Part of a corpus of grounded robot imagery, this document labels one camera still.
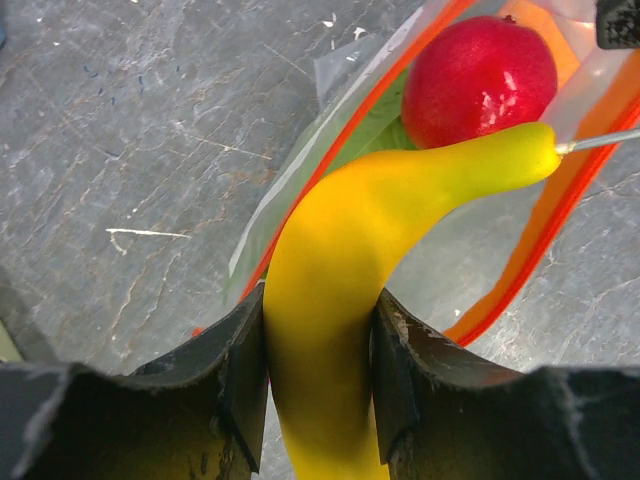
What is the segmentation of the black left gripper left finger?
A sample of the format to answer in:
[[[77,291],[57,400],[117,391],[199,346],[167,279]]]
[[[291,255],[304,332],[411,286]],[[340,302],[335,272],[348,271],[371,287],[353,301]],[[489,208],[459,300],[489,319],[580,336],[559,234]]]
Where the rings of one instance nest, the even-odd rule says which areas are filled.
[[[1,368],[5,479],[248,479],[268,375],[263,290],[128,375],[81,363]]]

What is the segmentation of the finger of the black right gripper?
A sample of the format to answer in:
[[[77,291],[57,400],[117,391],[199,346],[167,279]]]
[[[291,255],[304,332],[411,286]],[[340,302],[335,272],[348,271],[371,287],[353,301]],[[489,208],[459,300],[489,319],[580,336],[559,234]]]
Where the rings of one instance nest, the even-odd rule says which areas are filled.
[[[639,0],[598,0],[596,42],[604,50],[638,49],[640,46]]]

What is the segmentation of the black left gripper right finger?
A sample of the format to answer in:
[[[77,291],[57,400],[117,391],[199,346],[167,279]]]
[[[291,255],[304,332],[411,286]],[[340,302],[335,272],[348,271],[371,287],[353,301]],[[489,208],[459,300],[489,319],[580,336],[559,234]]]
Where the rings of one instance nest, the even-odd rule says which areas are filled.
[[[378,445],[395,479],[635,479],[637,367],[502,367],[389,293],[372,314]]]

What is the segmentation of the red apple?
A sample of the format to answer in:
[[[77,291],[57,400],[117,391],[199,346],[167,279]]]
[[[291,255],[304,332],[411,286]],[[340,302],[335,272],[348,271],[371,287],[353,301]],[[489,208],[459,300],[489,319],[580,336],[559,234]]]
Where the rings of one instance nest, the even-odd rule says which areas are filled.
[[[540,118],[558,89],[551,50],[508,15],[446,27],[414,59],[401,121],[418,148],[473,139]]]

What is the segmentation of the clear zip top bag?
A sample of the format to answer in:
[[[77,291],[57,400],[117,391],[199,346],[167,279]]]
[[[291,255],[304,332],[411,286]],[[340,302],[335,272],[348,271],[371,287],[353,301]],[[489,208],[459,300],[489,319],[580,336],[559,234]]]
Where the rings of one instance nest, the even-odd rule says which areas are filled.
[[[446,336],[467,346],[533,273],[639,117],[632,1],[429,1],[295,144],[229,263],[230,307],[260,293],[268,341],[362,337],[399,265],[463,206],[540,186],[491,291]]]

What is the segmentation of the yellow banana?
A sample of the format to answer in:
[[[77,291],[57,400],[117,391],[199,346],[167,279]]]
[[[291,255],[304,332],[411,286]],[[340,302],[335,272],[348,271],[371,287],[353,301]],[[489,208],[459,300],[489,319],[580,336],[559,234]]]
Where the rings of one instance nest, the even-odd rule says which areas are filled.
[[[449,212],[533,185],[560,159],[521,124],[446,147],[385,150],[323,178],[288,218],[265,281],[272,394],[300,479],[385,479],[372,410],[370,315],[406,254]]]

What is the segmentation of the green lettuce leaves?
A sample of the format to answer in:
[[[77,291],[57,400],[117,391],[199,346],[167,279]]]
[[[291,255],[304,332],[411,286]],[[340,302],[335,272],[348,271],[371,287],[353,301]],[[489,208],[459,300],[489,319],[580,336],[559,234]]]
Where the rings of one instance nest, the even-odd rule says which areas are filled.
[[[407,72],[402,71],[360,120],[338,153],[332,157],[328,173],[366,153],[386,149],[410,149],[400,123],[400,106]],[[259,266],[278,227],[286,217],[313,172],[320,165],[354,111],[351,95],[330,113],[324,113],[298,139],[270,188],[260,200],[228,264],[224,300],[237,303]]]

